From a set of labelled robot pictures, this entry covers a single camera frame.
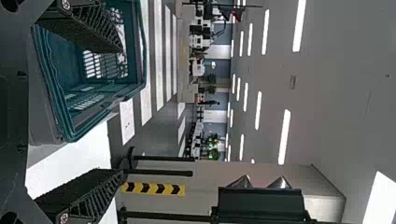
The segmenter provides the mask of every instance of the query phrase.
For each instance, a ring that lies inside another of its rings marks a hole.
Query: metal frame
[[[51,3],[51,0],[0,2],[0,219],[13,212],[22,223],[51,223],[25,187],[29,99],[26,39],[32,25]]]

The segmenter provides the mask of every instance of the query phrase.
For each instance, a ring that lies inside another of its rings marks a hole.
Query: hazard tape
[[[174,196],[186,195],[186,186],[176,184],[126,182],[120,188],[123,193]]]

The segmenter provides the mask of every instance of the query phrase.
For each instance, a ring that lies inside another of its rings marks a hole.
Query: light fixture
[[[257,107],[256,107],[256,119],[254,121],[254,128],[259,130],[260,127],[260,113],[262,111],[262,92],[257,93]]]
[[[244,159],[244,144],[245,144],[245,135],[241,134],[241,145],[239,146],[239,160]]]
[[[248,109],[248,83],[245,83],[244,112]]]
[[[230,118],[230,109],[231,109],[230,107],[231,107],[231,103],[228,102],[228,107],[227,107],[227,119]]]
[[[244,32],[241,31],[241,42],[239,43],[239,57],[244,54]]]
[[[225,147],[228,147],[228,134],[225,134]]]
[[[238,84],[236,85],[236,101],[239,101],[240,92],[241,92],[241,77],[238,78]]]
[[[268,22],[270,20],[270,9],[265,10],[264,14],[264,29],[262,31],[262,55],[267,52],[267,39],[268,39]]]
[[[233,74],[233,94],[235,94],[235,74]]]
[[[279,157],[277,159],[277,163],[279,165],[285,164],[286,148],[288,146],[290,117],[291,117],[290,111],[288,109],[285,109],[285,114],[283,116],[283,124],[282,124],[282,134],[280,135]]]
[[[253,39],[253,23],[248,27],[247,56],[251,54],[251,41]]]
[[[231,40],[231,57],[233,58],[233,40]]]
[[[296,25],[294,28],[293,52],[300,51],[301,39],[303,37],[304,15],[306,0],[299,0],[297,6]]]
[[[231,145],[228,145],[227,161],[231,161]]]
[[[231,109],[230,128],[233,127],[233,109]]]

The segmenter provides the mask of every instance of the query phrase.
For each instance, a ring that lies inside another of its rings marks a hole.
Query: concrete floor
[[[122,133],[121,133],[121,114],[122,111],[120,111],[119,108],[116,110],[120,112],[116,117],[111,119],[108,122],[108,137],[109,137],[109,142],[110,142],[110,148],[111,148],[111,164],[113,167],[116,167],[119,164],[120,158],[124,157],[127,152],[129,147],[135,147],[134,154],[135,155],[141,155],[145,153],[145,155],[156,155],[156,156],[177,156],[179,152],[179,148],[181,145],[181,142],[178,142],[178,128],[184,118],[186,118],[186,130],[189,130],[191,128],[191,123],[192,123],[192,106],[186,106],[186,109],[182,112],[180,118],[178,118],[177,115],[177,96],[173,94],[172,91],[172,97],[169,101],[166,101],[168,92],[167,92],[167,87],[169,89],[169,85],[173,89],[172,83],[169,83],[169,80],[171,82],[173,81],[173,76],[175,75],[172,73],[172,77],[166,78],[166,65],[168,63],[172,62],[173,59],[173,52],[168,52],[169,49],[173,48],[174,41],[171,42],[171,48],[167,48],[167,43],[166,43],[166,35],[167,32],[173,32],[173,26],[171,25],[171,30],[167,30],[167,25],[166,25],[166,13],[165,13],[165,8],[169,7],[171,11],[175,11],[175,4],[174,1],[163,1],[163,22],[162,22],[162,27],[163,27],[163,33],[162,33],[162,38],[163,38],[163,98],[164,98],[164,105],[163,107],[157,111],[157,90],[158,88],[156,87],[156,78],[158,77],[158,71],[156,67],[156,36],[157,31],[155,29],[155,17],[154,17],[154,7],[155,2],[154,1],[148,1],[148,29],[149,29],[149,55],[150,55],[150,85],[151,85],[151,114],[152,118],[142,125],[142,99],[140,97],[140,94],[137,94],[134,99],[134,136],[127,141],[125,144],[123,144],[122,141]]]

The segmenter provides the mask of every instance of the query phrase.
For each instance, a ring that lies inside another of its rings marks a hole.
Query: plastic crate
[[[30,110],[35,111],[29,123],[31,145],[76,142],[119,102],[145,88],[147,49],[140,1],[106,1],[106,9],[123,53],[93,53],[38,25],[32,28],[36,58],[29,60],[29,67],[35,71],[37,63],[41,75],[30,84]]]

